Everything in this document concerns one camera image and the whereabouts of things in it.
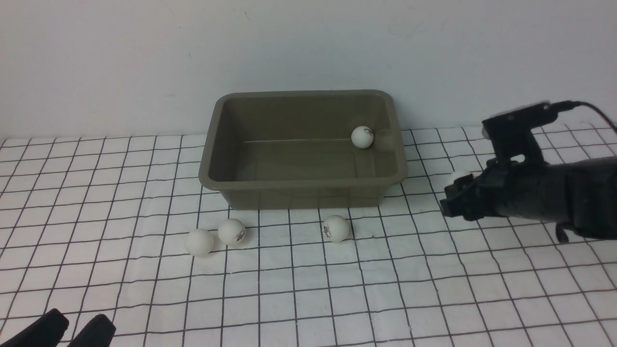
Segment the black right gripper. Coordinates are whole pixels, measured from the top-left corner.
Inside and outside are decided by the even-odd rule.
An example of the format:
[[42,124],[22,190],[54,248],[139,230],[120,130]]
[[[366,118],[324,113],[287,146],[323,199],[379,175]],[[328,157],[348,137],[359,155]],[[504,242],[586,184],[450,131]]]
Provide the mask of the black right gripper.
[[439,202],[445,217],[474,221],[516,217],[568,222],[566,172],[560,166],[491,166],[479,176],[461,176]]

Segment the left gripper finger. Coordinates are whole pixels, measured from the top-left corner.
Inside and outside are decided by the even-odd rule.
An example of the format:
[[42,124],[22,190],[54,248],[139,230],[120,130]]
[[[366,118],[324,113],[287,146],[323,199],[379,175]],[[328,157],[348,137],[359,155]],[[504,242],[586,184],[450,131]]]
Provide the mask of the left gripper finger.
[[51,309],[21,332],[2,343],[2,347],[56,347],[69,326],[69,320]]
[[68,347],[109,347],[116,327],[104,314],[98,314],[73,338]]

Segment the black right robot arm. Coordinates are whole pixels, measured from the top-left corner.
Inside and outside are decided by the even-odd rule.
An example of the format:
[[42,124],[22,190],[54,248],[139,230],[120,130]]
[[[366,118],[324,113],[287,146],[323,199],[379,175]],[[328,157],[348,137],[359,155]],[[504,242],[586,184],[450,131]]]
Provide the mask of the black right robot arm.
[[459,176],[444,191],[439,204],[445,217],[551,222],[561,243],[569,241],[567,231],[585,239],[616,239],[614,157],[555,165],[489,160],[479,176]]

